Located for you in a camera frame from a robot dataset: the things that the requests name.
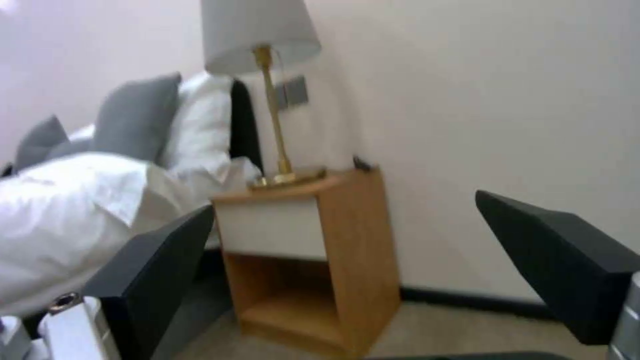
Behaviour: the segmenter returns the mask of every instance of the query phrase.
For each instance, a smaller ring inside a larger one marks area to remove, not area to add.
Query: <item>black baseboard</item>
[[[526,318],[557,321],[546,305],[532,302],[405,287],[400,288],[400,296],[403,301],[428,302],[429,304],[465,307],[474,310],[509,313]]]

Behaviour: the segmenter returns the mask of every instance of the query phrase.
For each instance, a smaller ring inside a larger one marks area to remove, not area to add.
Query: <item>table lamp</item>
[[[294,171],[285,150],[275,89],[272,55],[284,65],[301,62],[320,49],[303,0],[202,0],[205,69],[242,74],[261,70],[278,146],[278,174],[256,180],[253,189],[299,184],[319,179],[326,169]]]

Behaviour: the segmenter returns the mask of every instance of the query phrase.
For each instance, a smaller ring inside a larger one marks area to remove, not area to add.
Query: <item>gray pillow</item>
[[[87,152],[93,145],[93,139],[82,139],[73,142],[66,141],[55,146],[49,151],[46,160],[62,158],[63,156]]]
[[[51,149],[67,142],[67,134],[55,115],[36,125],[22,139],[15,156],[13,173],[44,162]]]
[[[100,108],[92,150],[155,162],[173,122],[180,79],[174,73],[113,91]]]

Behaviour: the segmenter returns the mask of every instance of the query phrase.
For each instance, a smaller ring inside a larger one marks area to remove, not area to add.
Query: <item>silver metal tube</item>
[[[607,359],[640,360],[640,272],[631,278]]]

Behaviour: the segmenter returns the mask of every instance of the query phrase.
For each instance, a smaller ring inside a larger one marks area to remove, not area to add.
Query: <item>metal bolt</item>
[[[83,298],[78,293],[68,293],[53,300],[53,303],[49,306],[49,314],[60,314],[64,310],[70,309],[78,304],[82,304]]]

